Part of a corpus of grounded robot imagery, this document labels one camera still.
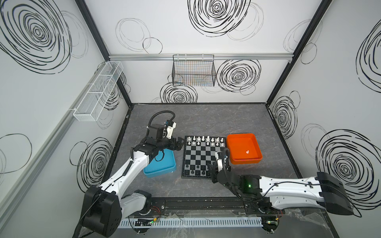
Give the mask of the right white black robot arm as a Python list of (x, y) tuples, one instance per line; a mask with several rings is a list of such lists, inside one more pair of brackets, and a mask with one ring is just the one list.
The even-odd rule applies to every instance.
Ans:
[(219, 183), (245, 204), (259, 210), (283, 210), (313, 207), (326, 212), (351, 216), (353, 205), (343, 182), (326, 172), (317, 172), (309, 178), (282, 179), (259, 175), (238, 175), (229, 165), (230, 151), (215, 154), (216, 160), (207, 165), (213, 183)]

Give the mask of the teal plastic tray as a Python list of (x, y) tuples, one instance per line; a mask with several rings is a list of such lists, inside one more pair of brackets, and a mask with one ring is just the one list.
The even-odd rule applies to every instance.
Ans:
[(143, 173), (148, 178), (161, 176), (176, 171), (176, 160), (174, 152), (169, 149), (159, 151), (158, 155), (144, 168)]

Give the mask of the orange plastic tray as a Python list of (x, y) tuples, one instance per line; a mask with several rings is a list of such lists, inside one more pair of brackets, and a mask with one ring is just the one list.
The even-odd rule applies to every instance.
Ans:
[(254, 134), (230, 134), (227, 136), (230, 162), (234, 165), (259, 163), (263, 155)]

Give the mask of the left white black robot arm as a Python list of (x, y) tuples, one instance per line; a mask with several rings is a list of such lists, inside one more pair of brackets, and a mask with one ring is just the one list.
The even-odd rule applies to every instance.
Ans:
[(84, 195), (80, 219), (73, 237), (78, 238), (82, 228), (103, 237), (112, 236), (121, 221), (135, 212), (148, 212), (150, 193), (137, 190), (124, 196), (137, 175), (147, 167), (160, 151), (181, 150), (184, 139), (173, 138), (176, 123), (168, 120), (164, 125), (147, 127), (142, 141), (131, 149), (130, 158), (99, 186), (91, 186)]

